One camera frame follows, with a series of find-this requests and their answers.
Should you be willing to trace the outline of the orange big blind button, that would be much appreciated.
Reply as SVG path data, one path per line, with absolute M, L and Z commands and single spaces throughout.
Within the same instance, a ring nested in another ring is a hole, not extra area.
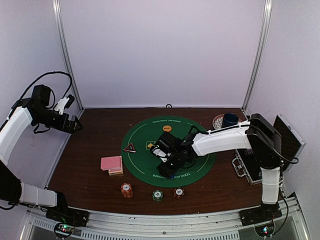
M 171 132 L 172 131 L 172 127 L 170 125 L 165 125 L 165 126 L 163 126 L 162 130 L 164 132 Z

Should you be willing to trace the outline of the brown poker chip stack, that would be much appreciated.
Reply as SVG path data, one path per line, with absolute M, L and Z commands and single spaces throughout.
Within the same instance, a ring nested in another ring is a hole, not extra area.
M 173 191 L 173 196 L 174 198 L 176 199 L 181 199 L 183 196 L 184 196 L 184 189 L 183 188 L 175 188 L 174 191 Z

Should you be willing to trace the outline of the green poker chip stack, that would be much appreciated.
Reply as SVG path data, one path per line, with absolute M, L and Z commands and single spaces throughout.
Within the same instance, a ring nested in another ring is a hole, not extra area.
M 154 190 L 152 193 L 152 199 L 154 202 L 161 202 L 163 199 L 163 192 L 161 190 Z

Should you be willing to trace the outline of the black red triangular dealer button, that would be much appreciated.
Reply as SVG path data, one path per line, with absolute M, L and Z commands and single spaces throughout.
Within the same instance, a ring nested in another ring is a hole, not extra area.
M 130 144 L 128 144 L 124 149 L 123 149 L 124 152 L 127 152 L 127 153 L 136 153 L 136 148 L 134 146 L 134 144 L 131 142 Z

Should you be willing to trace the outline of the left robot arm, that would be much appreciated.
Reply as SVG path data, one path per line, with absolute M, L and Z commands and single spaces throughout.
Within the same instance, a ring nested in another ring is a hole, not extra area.
M 67 222 L 72 218 L 72 211 L 63 193 L 23 183 L 8 168 L 11 153 L 28 126 L 38 128 L 44 125 L 68 134 L 82 130 L 79 119 L 64 112 L 75 98 L 71 94 L 64 96 L 49 108 L 52 95 L 53 91 L 48 86 L 36 85 L 31 97 L 16 101 L 0 127 L 0 198 L 12 206 L 24 204 L 52 208 L 55 217 Z

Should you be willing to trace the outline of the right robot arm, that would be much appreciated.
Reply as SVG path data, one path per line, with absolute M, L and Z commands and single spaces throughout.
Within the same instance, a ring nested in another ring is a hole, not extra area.
M 255 113 L 248 120 L 217 130 L 204 131 L 193 125 L 184 138 L 165 131 L 150 147 L 150 152 L 162 161 L 157 166 L 158 172 L 170 178 L 186 162 L 198 157 L 236 149 L 252 150 L 262 174 L 262 206 L 257 208 L 256 216 L 266 221 L 276 212 L 283 163 L 299 162 L 295 156 L 284 157 L 281 144 L 280 133 Z

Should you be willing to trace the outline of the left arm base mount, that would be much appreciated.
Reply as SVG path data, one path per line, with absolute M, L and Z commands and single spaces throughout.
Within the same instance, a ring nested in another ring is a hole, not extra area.
M 89 216 L 90 213 L 88 211 L 69 207 L 66 210 L 58 210 L 48 207 L 45 213 L 46 218 L 73 227 L 86 227 Z

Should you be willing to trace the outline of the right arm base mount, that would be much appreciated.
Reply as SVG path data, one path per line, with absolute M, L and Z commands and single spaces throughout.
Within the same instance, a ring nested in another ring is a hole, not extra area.
M 239 217 L 243 226 L 255 225 L 281 217 L 282 211 L 277 207 L 255 207 L 241 210 Z

